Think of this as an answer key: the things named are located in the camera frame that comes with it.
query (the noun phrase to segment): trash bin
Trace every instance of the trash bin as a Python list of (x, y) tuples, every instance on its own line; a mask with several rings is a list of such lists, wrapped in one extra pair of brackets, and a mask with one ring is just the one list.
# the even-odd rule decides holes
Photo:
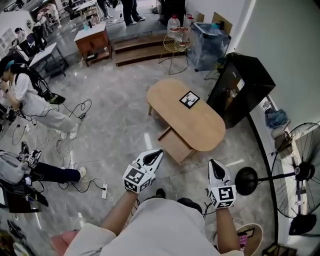
[(214, 28), (214, 23), (194, 22), (193, 44), (188, 48), (188, 60), (196, 71), (210, 71), (215, 67), (217, 59), (226, 53), (230, 36), (224, 31)]

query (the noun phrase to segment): blue cloth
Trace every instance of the blue cloth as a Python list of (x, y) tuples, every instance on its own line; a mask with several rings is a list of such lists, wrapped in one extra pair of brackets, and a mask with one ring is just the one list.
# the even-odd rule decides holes
[(274, 110), (272, 107), (268, 108), (265, 112), (265, 124), (271, 129), (282, 126), (288, 121), (286, 112), (282, 109)]
[(5, 66), (4, 71), (7, 71), (7, 70), (10, 68), (10, 66), (11, 66), (12, 64), (14, 64), (14, 63), (15, 63), (14, 60), (9, 61), (8, 64)]

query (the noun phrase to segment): wooden cabinet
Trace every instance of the wooden cabinet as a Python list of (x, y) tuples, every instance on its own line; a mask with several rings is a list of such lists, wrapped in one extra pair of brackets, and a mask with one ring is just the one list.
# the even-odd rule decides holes
[[(74, 41), (88, 66), (91, 62), (107, 58), (111, 55), (105, 22), (97, 24), (88, 30), (79, 31)], [(87, 56), (94, 54), (97, 54), (97, 57), (87, 61)]]

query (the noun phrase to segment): person's arm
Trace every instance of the person's arm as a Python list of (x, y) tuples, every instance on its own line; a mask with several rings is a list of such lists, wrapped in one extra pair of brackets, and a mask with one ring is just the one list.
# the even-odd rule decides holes
[(218, 248), (221, 254), (240, 251), (240, 242), (235, 224), (228, 208), (216, 209)]
[(138, 194), (126, 191), (111, 211), (104, 217), (100, 227), (110, 230), (118, 236), (127, 222), (137, 197)]
[(15, 109), (18, 110), (21, 104), (21, 101), (17, 100), (16, 97), (11, 92), (11, 89), (9, 88), (8, 84), (5, 81), (1, 82), (1, 89), (5, 92), (8, 89), (8, 92), (6, 93), (6, 98), (9, 100), (10, 105)]

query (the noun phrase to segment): standing fan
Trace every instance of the standing fan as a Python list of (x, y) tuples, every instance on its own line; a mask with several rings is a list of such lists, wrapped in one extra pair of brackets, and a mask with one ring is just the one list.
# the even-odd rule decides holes
[(298, 226), (304, 225), (302, 228), (305, 229), (297, 231), (298, 233), (310, 231), (316, 223), (316, 217), (309, 214), (320, 205), (318, 124), (303, 123), (287, 135), (276, 152), (271, 174), (271, 177), (258, 178), (254, 169), (245, 167), (236, 175), (236, 190), (240, 195), (247, 196), (255, 191), (258, 182), (273, 180), (278, 211), (285, 217), (296, 218), (292, 225), (297, 220)]

